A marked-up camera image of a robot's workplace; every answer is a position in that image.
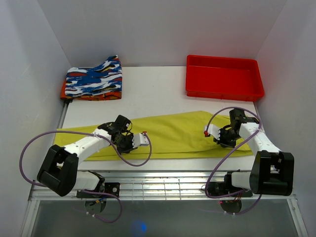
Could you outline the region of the yellow-green trousers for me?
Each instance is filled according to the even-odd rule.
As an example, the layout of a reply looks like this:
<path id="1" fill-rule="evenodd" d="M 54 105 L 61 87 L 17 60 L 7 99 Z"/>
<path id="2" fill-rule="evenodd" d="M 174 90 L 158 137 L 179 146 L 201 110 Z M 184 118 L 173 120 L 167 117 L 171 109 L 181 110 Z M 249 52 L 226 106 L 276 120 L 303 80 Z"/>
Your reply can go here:
<path id="1" fill-rule="evenodd" d="M 163 115 L 147 118 L 132 119 L 132 132 L 146 131 L 153 147 L 151 159 L 172 158 L 222 158 L 231 149 L 222 148 L 213 142 L 212 137 L 205 137 L 204 126 L 213 114 L 205 111 L 187 112 L 173 115 Z M 212 124 L 224 127 L 230 123 L 228 116 L 217 115 Z M 76 131 L 92 133 L 97 125 L 60 129 L 60 131 Z M 83 135 L 57 133 L 54 143 L 65 146 L 83 138 Z M 139 147 L 123 157 L 132 159 L 146 159 L 149 147 Z M 247 144 L 242 145 L 231 157 L 250 156 L 252 151 Z M 112 147 L 103 148 L 93 154 L 88 161 L 120 160 Z"/>

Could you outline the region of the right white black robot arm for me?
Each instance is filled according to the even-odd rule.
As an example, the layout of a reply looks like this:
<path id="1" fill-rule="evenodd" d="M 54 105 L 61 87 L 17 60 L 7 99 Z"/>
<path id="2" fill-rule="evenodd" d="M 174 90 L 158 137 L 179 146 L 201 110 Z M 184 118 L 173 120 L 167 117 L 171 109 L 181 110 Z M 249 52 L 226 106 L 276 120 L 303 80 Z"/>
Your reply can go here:
<path id="1" fill-rule="evenodd" d="M 252 169 L 229 171 L 215 194 L 214 186 L 208 179 L 205 194 L 209 198 L 234 197 L 243 192 L 258 195 L 289 196 L 293 190 L 294 156 L 275 146 L 262 130 L 260 118 L 250 110 L 241 107 L 228 107 L 230 124 L 219 128 L 211 122 L 204 127 L 205 137 L 231 151 L 215 166 L 214 175 L 221 164 L 238 148 L 247 145 L 255 160 Z"/>

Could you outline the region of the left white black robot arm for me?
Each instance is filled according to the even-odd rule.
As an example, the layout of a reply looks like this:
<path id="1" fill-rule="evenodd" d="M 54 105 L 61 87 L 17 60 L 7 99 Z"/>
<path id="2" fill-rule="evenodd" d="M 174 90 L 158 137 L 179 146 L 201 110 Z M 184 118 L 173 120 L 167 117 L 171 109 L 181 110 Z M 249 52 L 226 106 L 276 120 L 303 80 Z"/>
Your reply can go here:
<path id="1" fill-rule="evenodd" d="M 131 121 L 119 115 L 114 122 L 99 125 L 92 133 L 63 147 L 49 148 L 39 169 L 37 180 L 63 197 L 72 189 L 88 190 L 93 197 L 100 197 L 105 191 L 105 178 L 92 171 L 78 171 L 78 166 L 91 155 L 112 144 L 117 151 L 129 153 L 133 133 L 128 128 Z"/>

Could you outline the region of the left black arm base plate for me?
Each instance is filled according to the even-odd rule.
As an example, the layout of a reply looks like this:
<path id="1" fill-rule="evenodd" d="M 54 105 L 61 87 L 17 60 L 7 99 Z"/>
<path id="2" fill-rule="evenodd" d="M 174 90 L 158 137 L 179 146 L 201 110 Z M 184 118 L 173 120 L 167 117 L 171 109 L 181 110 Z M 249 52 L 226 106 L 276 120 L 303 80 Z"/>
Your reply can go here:
<path id="1" fill-rule="evenodd" d="M 105 182 L 104 184 L 98 185 L 92 192 L 109 193 L 109 194 L 115 195 L 116 197 L 119 197 L 119 191 L 120 191 L 120 183 Z M 94 194 L 84 193 L 82 191 L 77 191 L 76 197 L 77 198 L 103 198 L 104 195 L 94 195 Z"/>

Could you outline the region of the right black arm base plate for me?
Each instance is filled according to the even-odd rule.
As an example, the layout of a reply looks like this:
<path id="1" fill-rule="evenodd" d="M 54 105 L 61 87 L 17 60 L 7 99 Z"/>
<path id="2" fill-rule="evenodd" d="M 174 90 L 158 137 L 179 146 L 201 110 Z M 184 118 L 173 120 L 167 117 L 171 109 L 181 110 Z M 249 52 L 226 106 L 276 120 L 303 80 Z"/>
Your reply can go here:
<path id="1" fill-rule="evenodd" d="M 228 187 L 224 182 L 210 182 L 208 185 L 208 194 L 211 196 L 222 196 L 230 193 L 241 191 L 242 188 L 237 187 Z M 253 193 L 251 191 L 244 191 L 241 193 L 241 197 L 249 198 L 253 197 Z"/>

